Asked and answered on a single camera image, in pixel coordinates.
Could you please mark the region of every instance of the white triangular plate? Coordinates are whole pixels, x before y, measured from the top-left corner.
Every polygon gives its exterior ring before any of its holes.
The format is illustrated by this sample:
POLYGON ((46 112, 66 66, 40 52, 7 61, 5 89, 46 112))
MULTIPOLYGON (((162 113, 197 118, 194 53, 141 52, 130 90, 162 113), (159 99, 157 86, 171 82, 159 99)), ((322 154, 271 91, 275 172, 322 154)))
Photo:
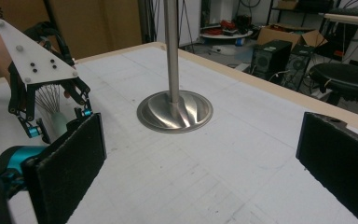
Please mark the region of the white triangular plate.
POLYGON ((0 20, 0 35, 25 84, 77 76, 73 67, 3 20, 0 20))

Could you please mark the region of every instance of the robotic hand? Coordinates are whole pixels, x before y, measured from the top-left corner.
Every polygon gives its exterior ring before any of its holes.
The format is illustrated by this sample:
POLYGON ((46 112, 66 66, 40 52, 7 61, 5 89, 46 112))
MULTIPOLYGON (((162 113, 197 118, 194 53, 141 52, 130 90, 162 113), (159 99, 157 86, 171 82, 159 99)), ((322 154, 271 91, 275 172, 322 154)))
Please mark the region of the robotic hand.
POLYGON ((77 75, 72 67, 75 63, 59 32, 49 22, 41 22, 26 30, 24 34, 0 20, 0 35, 13 60, 8 68, 10 73, 11 98, 8 112, 15 115, 28 137, 42 135, 50 144, 48 132, 42 119, 34 120, 35 93, 47 85, 61 85, 83 110, 76 108, 76 116, 89 116, 92 109, 89 86, 77 75), (60 53, 54 51, 46 36, 55 36, 60 53))

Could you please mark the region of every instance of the white table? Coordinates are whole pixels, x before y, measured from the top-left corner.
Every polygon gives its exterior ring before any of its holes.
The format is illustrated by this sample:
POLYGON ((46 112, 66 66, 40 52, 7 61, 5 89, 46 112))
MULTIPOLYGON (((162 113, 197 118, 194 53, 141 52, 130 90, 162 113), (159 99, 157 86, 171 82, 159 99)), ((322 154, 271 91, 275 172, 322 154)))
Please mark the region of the white table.
MULTIPOLYGON (((144 98, 168 89, 164 45, 76 66, 91 87, 93 110, 102 113, 108 158, 69 223, 358 223, 295 157, 304 111, 343 119, 356 132, 358 115, 183 51, 179 56, 180 89, 208 98, 214 110, 190 133, 157 133, 136 117, 144 98)), ((40 145, 7 113, 8 99, 0 82, 0 153, 40 145)), ((68 117, 75 106, 62 101, 68 117)), ((17 223, 35 223, 26 192, 10 207, 17 223)))

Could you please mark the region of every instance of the metal stand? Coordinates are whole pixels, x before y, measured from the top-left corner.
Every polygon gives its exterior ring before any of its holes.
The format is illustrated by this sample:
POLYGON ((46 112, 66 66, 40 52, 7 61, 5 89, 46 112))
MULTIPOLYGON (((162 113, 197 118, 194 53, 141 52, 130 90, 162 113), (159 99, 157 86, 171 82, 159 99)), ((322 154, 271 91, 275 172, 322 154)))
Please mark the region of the metal stand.
POLYGON ((144 99, 138 106, 138 119, 147 128, 162 133, 190 132, 212 117, 211 103, 190 91, 179 91, 177 4, 164 0, 169 91, 144 99))

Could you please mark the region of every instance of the black stool seat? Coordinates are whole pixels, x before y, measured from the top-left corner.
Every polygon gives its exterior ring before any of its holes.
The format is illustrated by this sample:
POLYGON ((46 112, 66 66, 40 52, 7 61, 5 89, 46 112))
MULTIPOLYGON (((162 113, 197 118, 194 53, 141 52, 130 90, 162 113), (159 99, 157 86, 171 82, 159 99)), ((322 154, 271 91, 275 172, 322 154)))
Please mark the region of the black stool seat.
POLYGON ((309 74, 310 78, 320 84, 321 92, 330 89, 346 100, 358 100, 358 66, 345 63, 320 63, 314 65, 309 74))

